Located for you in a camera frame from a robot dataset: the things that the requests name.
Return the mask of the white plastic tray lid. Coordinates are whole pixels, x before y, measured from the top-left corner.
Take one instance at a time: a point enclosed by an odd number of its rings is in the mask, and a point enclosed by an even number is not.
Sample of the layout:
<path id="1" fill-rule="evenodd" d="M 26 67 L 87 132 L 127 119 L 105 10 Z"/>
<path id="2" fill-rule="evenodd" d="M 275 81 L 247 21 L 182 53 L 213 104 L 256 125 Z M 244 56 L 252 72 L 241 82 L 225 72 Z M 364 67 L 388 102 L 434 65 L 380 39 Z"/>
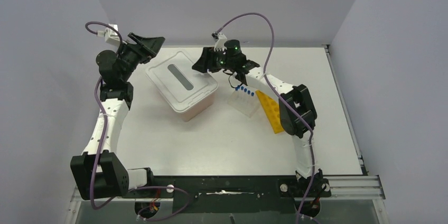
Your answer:
<path id="1" fill-rule="evenodd" d="M 177 50 L 145 70 L 150 82 L 172 109 L 180 102 L 201 93 L 216 93 L 218 89 L 217 81 L 209 73 L 192 70 L 193 64 L 193 57 L 185 50 Z"/>

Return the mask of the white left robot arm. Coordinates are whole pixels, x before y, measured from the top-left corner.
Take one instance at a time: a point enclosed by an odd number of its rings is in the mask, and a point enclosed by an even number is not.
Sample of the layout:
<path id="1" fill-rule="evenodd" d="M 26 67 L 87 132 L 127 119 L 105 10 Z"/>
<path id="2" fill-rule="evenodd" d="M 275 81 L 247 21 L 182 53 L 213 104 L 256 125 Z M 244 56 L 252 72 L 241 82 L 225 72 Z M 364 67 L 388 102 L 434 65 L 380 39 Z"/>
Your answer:
<path id="1" fill-rule="evenodd" d="M 133 101 L 134 88 L 129 78 L 139 64 L 157 56 L 165 38 L 144 38 L 134 33 L 128 37 L 132 43 L 120 45 L 116 52 L 103 50 L 96 57 L 100 73 L 95 87 L 99 116 L 87 146 L 70 162 L 84 200 L 123 197 L 132 189 L 151 185 L 154 180 L 149 167 L 125 168 L 115 151 Z"/>

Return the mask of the clear plastic tube box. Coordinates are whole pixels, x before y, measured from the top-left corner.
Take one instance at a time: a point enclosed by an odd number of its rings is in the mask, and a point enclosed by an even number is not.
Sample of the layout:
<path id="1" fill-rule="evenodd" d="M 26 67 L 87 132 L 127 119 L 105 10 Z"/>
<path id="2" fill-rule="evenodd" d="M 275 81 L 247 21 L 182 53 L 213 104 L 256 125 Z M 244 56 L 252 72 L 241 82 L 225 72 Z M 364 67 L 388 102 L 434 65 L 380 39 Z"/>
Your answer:
<path id="1" fill-rule="evenodd" d="M 247 92 L 241 91 L 240 89 L 238 91 L 234 90 L 234 92 L 227 99 L 227 104 L 249 118 L 251 118 L 260 108 L 260 103 L 256 94 L 252 97 L 251 95 L 248 95 Z"/>

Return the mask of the pink plastic bin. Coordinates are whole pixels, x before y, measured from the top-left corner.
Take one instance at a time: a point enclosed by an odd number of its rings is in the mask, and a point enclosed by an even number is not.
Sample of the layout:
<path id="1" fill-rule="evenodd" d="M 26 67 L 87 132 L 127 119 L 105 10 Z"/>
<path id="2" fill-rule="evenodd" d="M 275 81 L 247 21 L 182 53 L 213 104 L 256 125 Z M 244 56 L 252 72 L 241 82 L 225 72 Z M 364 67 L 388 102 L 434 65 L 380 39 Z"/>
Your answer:
<path id="1" fill-rule="evenodd" d="M 184 122 L 190 121 L 193 117 L 203 112 L 214 103 L 215 93 L 204 94 L 187 99 L 173 106 L 173 110 Z"/>

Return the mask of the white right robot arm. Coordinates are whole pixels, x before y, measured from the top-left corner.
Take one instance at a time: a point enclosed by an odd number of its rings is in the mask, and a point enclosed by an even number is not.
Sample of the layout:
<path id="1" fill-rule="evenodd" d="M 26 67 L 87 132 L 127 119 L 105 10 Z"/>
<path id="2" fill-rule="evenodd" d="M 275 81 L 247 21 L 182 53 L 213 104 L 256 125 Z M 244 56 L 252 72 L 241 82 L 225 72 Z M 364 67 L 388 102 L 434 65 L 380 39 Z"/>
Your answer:
<path id="1" fill-rule="evenodd" d="M 238 40 L 226 41 L 221 46 L 204 47 L 192 69 L 200 73 L 225 71 L 241 85 L 276 98 L 281 127 L 292 136 L 295 147 L 296 191 L 312 198 L 331 195 L 329 182 L 316 163 L 313 133 L 318 116 L 305 85 L 295 86 L 269 74 L 264 67 L 243 54 Z"/>

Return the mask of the yellow test tube rack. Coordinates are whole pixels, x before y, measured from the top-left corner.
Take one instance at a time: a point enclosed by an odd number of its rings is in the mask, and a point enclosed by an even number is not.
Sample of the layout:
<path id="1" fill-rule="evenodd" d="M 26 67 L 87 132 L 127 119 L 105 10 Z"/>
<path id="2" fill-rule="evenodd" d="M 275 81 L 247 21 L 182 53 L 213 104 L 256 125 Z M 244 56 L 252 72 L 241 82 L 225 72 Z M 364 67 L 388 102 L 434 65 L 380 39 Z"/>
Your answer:
<path id="1" fill-rule="evenodd" d="M 283 132 L 284 129 L 281 125 L 281 120 L 279 117 L 279 104 L 274 99 L 259 90 L 256 90 L 255 94 L 258 97 L 260 105 L 271 125 L 274 134 Z"/>

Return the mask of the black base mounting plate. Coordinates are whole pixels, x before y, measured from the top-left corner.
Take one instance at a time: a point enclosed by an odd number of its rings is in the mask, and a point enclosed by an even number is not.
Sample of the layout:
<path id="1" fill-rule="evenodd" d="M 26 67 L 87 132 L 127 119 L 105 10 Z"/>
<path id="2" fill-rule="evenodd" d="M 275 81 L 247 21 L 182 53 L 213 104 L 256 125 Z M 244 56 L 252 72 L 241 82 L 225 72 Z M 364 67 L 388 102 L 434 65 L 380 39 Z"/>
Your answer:
<path id="1" fill-rule="evenodd" d="M 160 193 L 171 199 L 172 210 L 183 213 L 295 213 L 298 207 L 308 212 L 311 203 L 329 198 L 329 180 L 321 174 L 313 178 L 294 175 L 252 176 L 155 176 L 152 189 L 133 190 L 126 199 L 149 199 Z"/>

